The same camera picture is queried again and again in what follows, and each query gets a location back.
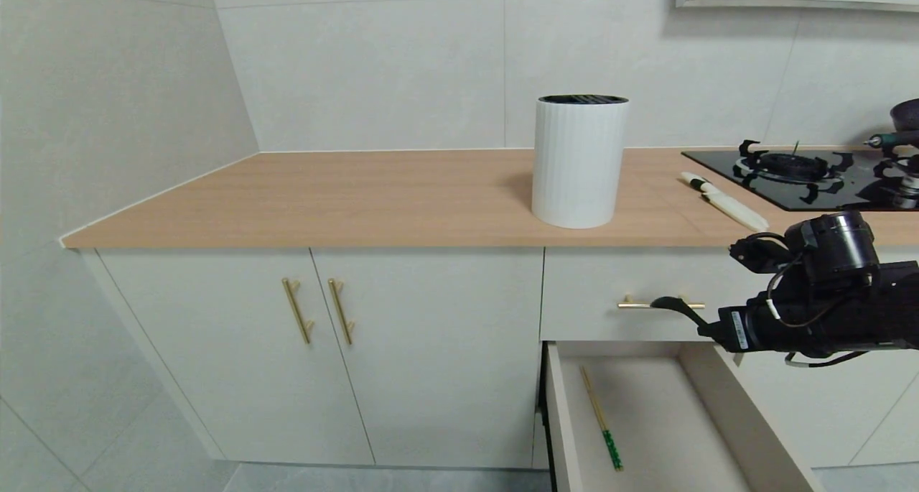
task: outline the wall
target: wall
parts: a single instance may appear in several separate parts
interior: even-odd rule
[[[221,490],[56,239],[256,151],[213,0],[3,0],[0,490]]]
[[[675,0],[215,0],[262,151],[531,147],[534,100],[627,145],[852,144],[915,97],[919,14]]]

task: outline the knife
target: knife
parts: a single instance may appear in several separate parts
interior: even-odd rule
[[[744,203],[735,200],[731,195],[723,193],[721,190],[712,185],[712,182],[706,180],[700,175],[694,175],[692,172],[680,172],[683,181],[689,183],[689,187],[695,188],[702,193],[702,198],[708,201],[718,210],[721,210],[728,217],[741,223],[753,231],[766,231],[769,229],[769,223],[761,215],[750,210]]]

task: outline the gold handle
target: gold handle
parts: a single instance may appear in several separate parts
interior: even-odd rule
[[[290,310],[293,311],[293,317],[297,320],[299,332],[303,335],[303,341],[309,345],[309,332],[312,330],[313,322],[305,322],[304,324],[303,316],[299,313],[297,299],[293,296],[293,293],[297,292],[297,289],[299,289],[299,280],[281,279],[281,283],[284,284],[284,292],[288,295]]]
[[[329,292],[332,293],[332,302],[335,303],[335,312],[338,312],[338,321],[342,324],[342,330],[345,331],[345,341],[348,345],[354,343],[351,339],[351,331],[354,330],[354,322],[348,322],[345,318],[345,310],[342,309],[342,301],[338,293],[341,293],[344,282],[338,282],[335,279],[329,279]]]
[[[688,305],[690,309],[705,309],[705,303],[703,302],[693,303],[687,301],[686,297],[683,295],[680,295],[680,298],[683,299],[683,302],[686,302],[686,305]],[[626,297],[622,299],[622,302],[618,302],[616,306],[620,309],[653,309],[650,303],[631,301],[630,294],[627,294]]]

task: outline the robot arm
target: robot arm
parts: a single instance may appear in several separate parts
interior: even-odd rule
[[[772,273],[768,288],[745,305],[718,309],[709,324],[679,298],[652,307],[689,316],[699,334],[731,352],[801,352],[832,361],[866,351],[919,349],[919,266],[881,264],[869,224],[848,210],[792,225],[784,236],[756,233],[731,246],[731,257],[754,273]]]

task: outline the open drawer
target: open drawer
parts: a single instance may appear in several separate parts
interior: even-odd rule
[[[823,491],[708,342],[549,343],[545,410],[561,492]],[[581,375],[620,453],[616,472]]]

